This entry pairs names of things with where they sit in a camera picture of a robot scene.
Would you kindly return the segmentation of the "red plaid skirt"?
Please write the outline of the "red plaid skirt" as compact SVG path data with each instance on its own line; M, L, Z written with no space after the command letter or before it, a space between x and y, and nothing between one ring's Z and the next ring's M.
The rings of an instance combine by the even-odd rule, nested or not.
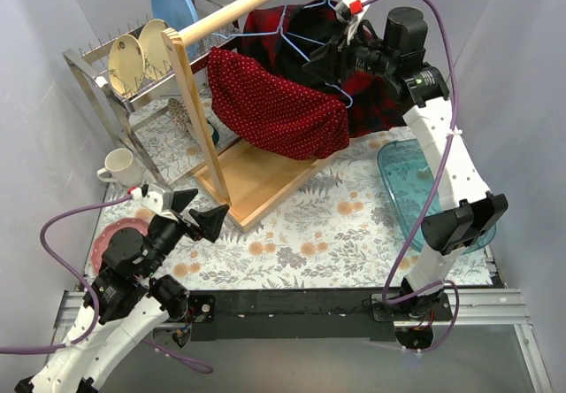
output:
M325 85L305 73L302 65L319 46L340 31L340 23L312 19L302 12L304 5L292 4L254 10L244 24L246 37L238 52L255 59L266 71L278 77L315 89L346 103L349 135L356 138L394 127L404 127L401 114L386 94L382 79L366 73L352 73L341 84L341 90Z

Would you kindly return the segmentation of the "light blue wire hanger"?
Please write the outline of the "light blue wire hanger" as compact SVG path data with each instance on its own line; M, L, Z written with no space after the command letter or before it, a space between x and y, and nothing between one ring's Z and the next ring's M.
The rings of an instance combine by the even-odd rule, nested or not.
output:
M345 23L346 20L337 10L337 2L333 0L316 0L305 4L302 12L312 19L328 22Z

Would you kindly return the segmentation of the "red polka dot cloth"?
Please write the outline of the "red polka dot cloth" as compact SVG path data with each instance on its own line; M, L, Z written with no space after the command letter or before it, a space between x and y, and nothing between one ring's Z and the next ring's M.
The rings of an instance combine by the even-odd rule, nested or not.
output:
M208 81L219 120L261 150L306 160L349 146L344 103L272 75L253 58L212 49Z

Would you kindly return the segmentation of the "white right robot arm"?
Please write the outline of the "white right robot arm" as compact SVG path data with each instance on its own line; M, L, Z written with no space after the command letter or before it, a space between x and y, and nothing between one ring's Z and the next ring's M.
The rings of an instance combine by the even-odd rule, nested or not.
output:
M303 70L334 83L351 72L378 76L396 103L411 106L402 118L421 147L434 173L430 197L440 212L419 214L413 230L424 245L415 266L403 277L399 292L382 293L382 309L420 320L439 304L447 275L455 261L489 231L509 208L503 194L495 195L479 175L455 125L456 95L441 72L425 62L428 26L421 11L392 9L384 37L374 34L356 1L336 10L340 32L311 53Z

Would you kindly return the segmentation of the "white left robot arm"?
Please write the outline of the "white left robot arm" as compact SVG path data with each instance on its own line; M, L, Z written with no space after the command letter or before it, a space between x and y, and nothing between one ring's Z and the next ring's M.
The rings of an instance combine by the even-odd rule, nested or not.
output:
M213 297L192 298L174 277L155 276L178 242L217 241L229 207L182 213L197 189L172 191L157 185L128 190L119 204L134 201L154 213L146 232L121 227L110 235L93 282L65 339L51 346L23 348L21 355L48 356L35 375L17 383L17 392L97 392L122 359L159 325L179 322L178 343L193 324L213 318Z

